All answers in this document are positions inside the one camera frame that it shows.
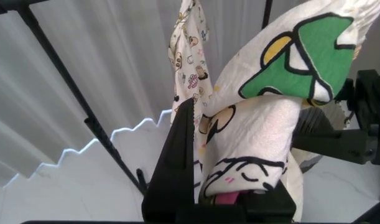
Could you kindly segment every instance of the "black metal frame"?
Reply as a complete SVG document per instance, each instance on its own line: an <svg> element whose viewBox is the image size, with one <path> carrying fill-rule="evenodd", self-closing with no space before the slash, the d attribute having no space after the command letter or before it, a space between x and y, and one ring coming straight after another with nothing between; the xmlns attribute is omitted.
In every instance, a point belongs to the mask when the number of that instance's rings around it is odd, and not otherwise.
<svg viewBox="0 0 380 224"><path fill-rule="evenodd" d="M49 39L43 32L42 28L39 26L38 20L29 8L30 4L35 4L38 2L47 0L0 0L0 14L4 14L7 11L17 11L21 16L22 20L27 24L31 32L34 34L35 38L38 40L39 44L45 50L49 59L53 62L55 68L58 70L61 77L64 79L65 83L73 93L76 100L79 102L80 106L83 108L87 115L87 119L84 120L87 127L96 136L100 143L107 150L109 155L115 160L118 166L127 175L130 181L137 187L141 194L145 194L146 186L141 184L132 172L127 168L126 164L122 161L118 150L114 147L114 144L109 139L105 130L101 126L100 122L97 120L96 115L91 110L89 104L85 100L69 71L65 67L64 63L61 61L60 57L56 53Z"/></svg>

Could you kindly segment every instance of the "cloth with cartoon pattern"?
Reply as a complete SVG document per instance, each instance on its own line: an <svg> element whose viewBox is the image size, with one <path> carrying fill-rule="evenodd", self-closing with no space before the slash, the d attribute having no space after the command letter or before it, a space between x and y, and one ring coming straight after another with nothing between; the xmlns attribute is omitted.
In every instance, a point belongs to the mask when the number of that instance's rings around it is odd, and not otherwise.
<svg viewBox="0 0 380 224"><path fill-rule="evenodd" d="M294 186L302 176L289 151L300 110L324 105L339 92L379 11L380 0L303 3L246 44L212 91L199 41L208 36L202 8L183 1L169 47L173 109L195 100L201 203L233 203L244 190L270 191L281 180L297 204L294 221L300 220L302 186Z"/></svg>

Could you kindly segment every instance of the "cartoon print cloth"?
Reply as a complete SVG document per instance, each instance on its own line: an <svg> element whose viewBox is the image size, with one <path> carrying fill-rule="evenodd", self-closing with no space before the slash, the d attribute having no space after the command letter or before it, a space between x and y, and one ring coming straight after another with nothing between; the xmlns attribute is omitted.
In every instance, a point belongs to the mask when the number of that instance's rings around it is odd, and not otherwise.
<svg viewBox="0 0 380 224"><path fill-rule="evenodd" d="M281 180L297 204L294 221L300 220L302 186L296 183L302 176L289 151L300 110L324 105L339 92L379 11L380 0L303 3L246 44L212 91L198 41L208 34L202 8L198 1L183 1L169 48L173 109L194 98L201 203L232 203L242 191L270 191Z"/></svg>

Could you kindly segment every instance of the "black pole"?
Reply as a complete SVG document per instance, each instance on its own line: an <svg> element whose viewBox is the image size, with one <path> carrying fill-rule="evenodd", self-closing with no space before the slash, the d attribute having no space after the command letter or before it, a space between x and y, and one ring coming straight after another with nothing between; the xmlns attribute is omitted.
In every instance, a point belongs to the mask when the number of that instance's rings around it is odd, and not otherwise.
<svg viewBox="0 0 380 224"><path fill-rule="evenodd" d="M266 5L264 6L262 29L269 25L270 13L271 13L272 0L266 0Z"/></svg>
<svg viewBox="0 0 380 224"><path fill-rule="evenodd" d="M29 29L35 35L38 42L41 44L54 66L60 73L61 77L64 79L65 83L68 85L69 89L72 91L76 100L78 100L80 106L83 108L88 118L85 119L86 125L90 128L93 134L98 138L100 143L104 146L104 148L108 151L108 153L112 156L112 158L116 161L118 166L123 170L123 172L127 175L127 177L132 181L132 183L139 189L139 191L144 195L146 190L140 185L137 179L133 176L132 172L127 168L126 164L122 161L121 156L119 155L118 150L114 147L111 140L109 140L108 135L106 134L103 127L101 127L100 122L98 122L95 114L91 110L89 104L86 102L85 97L82 95L81 91L77 87L76 83L73 81L70 73L67 68L64 66L60 57L57 55L54 50L52 44L44 34L42 28L39 26L39 23L29 9L28 5L23 5L18 7L17 12L21 16L22 20L27 24Z"/></svg>

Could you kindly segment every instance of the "gray curtain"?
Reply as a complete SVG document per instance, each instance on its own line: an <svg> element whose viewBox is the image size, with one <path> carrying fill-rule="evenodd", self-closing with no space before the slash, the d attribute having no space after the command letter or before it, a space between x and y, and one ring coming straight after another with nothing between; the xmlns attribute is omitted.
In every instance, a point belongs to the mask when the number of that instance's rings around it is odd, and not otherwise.
<svg viewBox="0 0 380 224"><path fill-rule="evenodd" d="M272 18L297 1L274 1ZM108 134L157 122L173 97L167 43L180 0L51 0L30 8ZM260 30L265 1L202 1L215 82ZM16 12L0 15L0 186L94 137L83 110Z"/></svg>

